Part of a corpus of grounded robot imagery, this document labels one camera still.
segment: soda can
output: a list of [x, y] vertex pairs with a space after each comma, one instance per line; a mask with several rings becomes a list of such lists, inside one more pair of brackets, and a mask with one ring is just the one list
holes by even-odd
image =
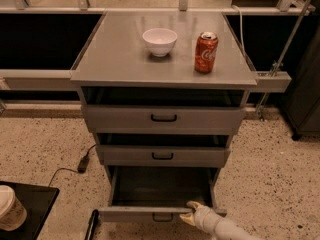
[[213, 69], [218, 47], [218, 36], [213, 32], [202, 32], [197, 40], [194, 69], [210, 73]]

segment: speckled floor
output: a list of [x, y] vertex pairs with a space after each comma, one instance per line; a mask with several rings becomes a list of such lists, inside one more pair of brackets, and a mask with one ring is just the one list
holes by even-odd
[[[217, 203], [252, 234], [311, 240], [320, 234], [320, 137], [294, 142], [276, 109], [267, 109], [265, 118], [247, 113], [218, 179]], [[0, 116], [0, 129], [0, 179], [6, 181], [47, 186], [57, 168], [76, 169], [94, 143], [77, 105], [11, 108]], [[106, 206], [110, 191], [95, 151], [85, 174], [60, 171], [52, 186], [61, 192], [38, 239], [84, 239], [92, 210]], [[183, 223], [103, 223], [94, 239], [210, 237]]]

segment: cup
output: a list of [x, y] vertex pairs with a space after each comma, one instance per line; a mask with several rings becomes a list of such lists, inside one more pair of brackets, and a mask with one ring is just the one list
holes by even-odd
[[20, 227], [27, 218], [27, 211], [16, 197], [14, 190], [0, 185], [0, 229], [12, 231]]

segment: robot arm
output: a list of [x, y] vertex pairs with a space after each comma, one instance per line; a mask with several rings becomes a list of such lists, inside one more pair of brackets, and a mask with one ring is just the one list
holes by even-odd
[[219, 216], [207, 206], [194, 201], [188, 202], [187, 206], [195, 209], [195, 213], [181, 214], [180, 218], [210, 234], [212, 240], [263, 240], [250, 235], [234, 221]]

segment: drawer handle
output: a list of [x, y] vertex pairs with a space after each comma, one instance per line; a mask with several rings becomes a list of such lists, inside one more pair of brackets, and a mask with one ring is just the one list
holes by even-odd
[[152, 152], [152, 158], [154, 160], [171, 160], [173, 159], [173, 153], [169, 154], [167, 157], [157, 156], [154, 152]]
[[158, 218], [156, 218], [156, 214], [152, 213], [152, 219], [153, 219], [154, 222], [171, 222], [171, 221], [173, 221], [173, 213], [170, 214], [169, 218], [161, 218], [161, 219], [159, 219], [159, 217], [160, 216], [158, 216]]
[[171, 123], [171, 122], [175, 122], [177, 121], [178, 117], [177, 115], [174, 115], [173, 118], [171, 119], [159, 119], [159, 118], [156, 118], [153, 114], [151, 114], [151, 120], [153, 122], [167, 122], [167, 123]]

